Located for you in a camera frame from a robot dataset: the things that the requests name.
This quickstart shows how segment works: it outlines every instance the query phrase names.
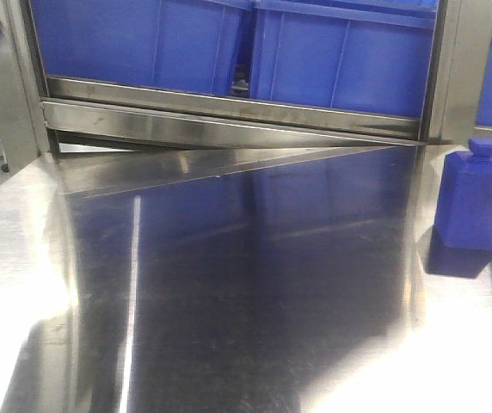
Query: stainless steel surface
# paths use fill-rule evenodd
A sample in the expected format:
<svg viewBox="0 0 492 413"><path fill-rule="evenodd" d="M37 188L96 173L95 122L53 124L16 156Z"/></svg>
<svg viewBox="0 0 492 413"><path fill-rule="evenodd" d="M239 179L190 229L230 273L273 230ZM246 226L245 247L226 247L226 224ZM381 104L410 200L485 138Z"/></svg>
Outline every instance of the stainless steel surface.
<svg viewBox="0 0 492 413"><path fill-rule="evenodd" d="M492 256L431 232L452 149L35 161L0 187L0 410L492 411Z"/></svg>
<svg viewBox="0 0 492 413"><path fill-rule="evenodd" d="M11 173L51 150L40 107L41 72L21 0L0 0L0 135Z"/></svg>
<svg viewBox="0 0 492 413"><path fill-rule="evenodd" d="M107 148L105 146L77 145L77 144L58 144L60 153L95 153L95 152L119 152L128 151L125 149Z"/></svg>
<svg viewBox="0 0 492 413"><path fill-rule="evenodd" d="M492 37L492 0L440 0L421 140L463 144L475 125Z"/></svg>
<svg viewBox="0 0 492 413"><path fill-rule="evenodd" d="M160 152L173 151L168 146L155 145L152 143L134 143L125 140L116 140L114 138L88 135L84 133L57 132L60 152L64 152L65 145L86 145L96 146L106 149L116 149L122 151L141 151L141 152Z"/></svg>
<svg viewBox="0 0 492 413"><path fill-rule="evenodd" d="M51 129L139 143L211 148L419 145L407 139L363 137L100 103L45 99L42 106Z"/></svg>
<svg viewBox="0 0 492 413"><path fill-rule="evenodd" d="M411 118L349 113L278 102L193 95L82 79L49 77L47 80L51 96L59 99L168 110L234 120L270 122L388 138L417 139L420 123L417 119Z"/></svg>

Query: metal rail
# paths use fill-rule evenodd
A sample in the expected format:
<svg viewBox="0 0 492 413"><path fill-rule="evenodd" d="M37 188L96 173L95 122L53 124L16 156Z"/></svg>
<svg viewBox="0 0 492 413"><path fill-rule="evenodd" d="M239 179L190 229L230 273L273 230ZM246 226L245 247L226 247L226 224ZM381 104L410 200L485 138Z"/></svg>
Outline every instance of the metal rail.
<svg viewBox="0 0 492 413"><path fill-rule="evenodd" d="M420 139L464 144L473 131L492 39L492 0L440 0Z"/></svg>
<svg viewBox="0 0 492 413"><path fill-rule="evenodd" d="M211 116L45 99L47 127L133 143L207 148L298 148L310 146L419 145L417 141L359 136L305 127L270 126Z"/></svg>
<svg viewBox="0 0 492 413"><path fill-rule="evenodd" d="M330 108L313 108L232 97L194 95L82 79L49 77L47 82L51 97L59 99L267 122L275 125L345 131L387 138L416 140L420 125L420 121L414 118L344 112Z"/></svg>

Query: stainless steel table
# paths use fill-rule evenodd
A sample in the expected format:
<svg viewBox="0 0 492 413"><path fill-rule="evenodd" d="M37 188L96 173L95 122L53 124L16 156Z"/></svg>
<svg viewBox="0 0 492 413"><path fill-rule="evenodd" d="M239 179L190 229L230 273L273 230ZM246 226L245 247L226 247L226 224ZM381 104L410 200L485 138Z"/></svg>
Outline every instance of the stainless steel table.
<svg viewBox="0 0 492 413"><path fill-rule="evenodd" d="M0 411L492 411L452 147L48 158L0 187Z"/></svg>

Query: metal bar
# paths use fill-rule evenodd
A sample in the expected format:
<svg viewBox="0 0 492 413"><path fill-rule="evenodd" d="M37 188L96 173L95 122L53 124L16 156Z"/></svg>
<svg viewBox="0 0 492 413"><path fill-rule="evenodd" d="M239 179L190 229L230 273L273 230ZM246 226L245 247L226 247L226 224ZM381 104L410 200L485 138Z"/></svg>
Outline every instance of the metal bar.
<svg viewBox="0 0 492 413"><path fill-rule="evenodd" d="M232 97L202 96L81 79L49 77L47 82L51 96L62 99L217 116L233 120L251 120L277 125L302 126L388 138L417 139L420 125L420 121L414 118L343 112L329 108L312 108Z"/></svg>
<svg viewBox="0 0 492 413"><path fill-rule="evenodd" d="M421 145L407 139L269 126L100 103L45 99L43 108L47 127L57 131L157 145L202 148Z"/></svg>
<svg viewBox="0 0 492 413"><path fill-rule="evenodd" d="M28 0L0 0L0 136L12 173L52 149L40 96L46 93Z"/></svg>
<svg viewBox="0 0 492 413"><path fill-rule="evenodd" d="M103 137L94 135L86 135L82 133L58 132L58 141L60 144L94 146L97 148L107 148L119 151L141 151L141 152L160 152L171 151L168 146L156 146L152 143L138 144L134 142L122 142L119 140L108 140ZM61 148L60 157L65 155L65 151Z"/></svg>
<svg viewBox="0 0 492 413"><path fill-rule="evenodd" d="M473 131L492 37L492 0L440 0L420 140Z"/></svg>

